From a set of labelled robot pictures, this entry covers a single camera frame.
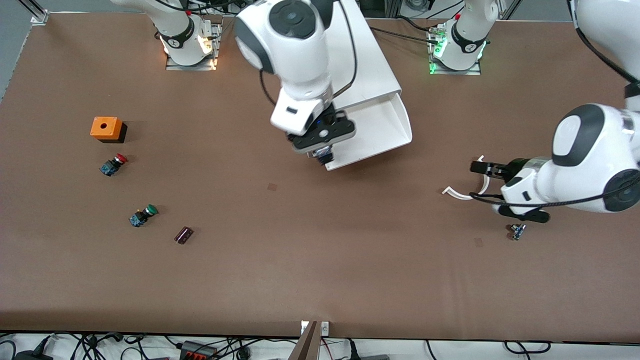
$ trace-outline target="white plastic hook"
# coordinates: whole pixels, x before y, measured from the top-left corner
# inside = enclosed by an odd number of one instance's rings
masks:
[[[484,155],[481,155],[478,158],[478,161],[482,161],[482,159],[484,159]],[[482,188],[480,189],[480,191],[478,192],[478,194],[484,194],[484,192],[489,188],[489,177],[487,175],[483,175],[483,184],[482,184]],[[456,199],[459,200],[471,200],[473,199],[471,196],[469,195],[462,195],[461,193],[457,192],[456,190],[453,190],[451,188],[451,186],[447,186],[447,188],[442,192],[443,194],[448,193],[449,195],[455,197]]]

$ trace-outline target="brown table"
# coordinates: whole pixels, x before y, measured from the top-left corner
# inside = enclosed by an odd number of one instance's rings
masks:
[[[638,208],[552,209],[515,242],[510,219],[440,194],[476,190],[481,154],[549,155],[575,106],[623,105],[571,24],[497,23],[482,76],[430,76],[424,44],[377,34],[413,142],[333,172],[269,124],[231,30],[213,72],[165,71],[153,33],[130,13],[31,31],[0,105],[0,328],[292,336],[315,318],[332,336],[640,338]],[[97,115],[127,141],[91,138]],[[131,163],[109,178],[116,152]],[[131,227],[149,202],[160,215]]]

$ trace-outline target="orange box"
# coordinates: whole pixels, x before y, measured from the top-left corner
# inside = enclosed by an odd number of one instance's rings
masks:
[[[104,143],[124,143],[127,124],[117,117],[96,116],[93,118],[90,134]]]

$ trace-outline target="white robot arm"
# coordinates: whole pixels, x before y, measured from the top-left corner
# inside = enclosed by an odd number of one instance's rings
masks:
[[[195,65],[212,53],[211,21],[187,15],[179,0],[111,0],[112,3],[144,12],[160,34],[166,52],[179,65]]]
[[[631,82],[625,88],[627,109],[601,104],[573,109],[556,127],[551,158],[515,159],[507,165],[473,162],[472,172],[506,184],[500,189],[502,201],[470,195],[507,217],[547,222],[549,214],[542,208],[549,206],[615,213],[640,201],[640,34],[633,30],[640,20],[640,0],[569,4],[572,16],[578,15],[579,25],[575,18],[574,23],[585,44]],[[593,49],[585,33],[616,55],[624,69]],[[523,229],[512,227],[515,240]]]
[[[298,153],[324,164],[331,144],[355,135],[355,125],[333,108],[325,29],[333,0],[259,0],[236,17],[236,41],[256,69],[275,74],[282,88],[271,123]]]
[[[471,68],[482,55],[498,13],[497,0],[465,0],[460,18],[444,24],[440,45],[433,56],[453,70]]]

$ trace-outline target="black clamp band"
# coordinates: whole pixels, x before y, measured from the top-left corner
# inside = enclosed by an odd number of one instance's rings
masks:
[[[640,81],[625,86],[625,99],[640,95]]]
[[[453,38],[453,41],[455,41],[456,44],[458,44],[460,46],[460,49],[465,54],[473,53],[474,51],[477,50],[478,47],[482,46],[482,44],[486,40],[486,37],[483,37],[482,39],[480,39],[478,41],[471,41],[471,40],[467,40],[467,39],[463,38],[462,35],[460,35],[460,33],[458,33],[458,23],[457,22],[455,22],[453,24],[453,26],[451,27],[451,37]]]
[[[181,49],[182,46],[184,45],[184,42],[189,40],[189,38],[191,38],[191,36],[193,35],[194,29],[195,29],[195,25],[193,24],[193,19],[189,18],[189,25],[182,33],[179,33],[174,37],[168,37],[160,33],[160,36],[162,37],[164,42],[166,42],[170,47],[174,49]]]

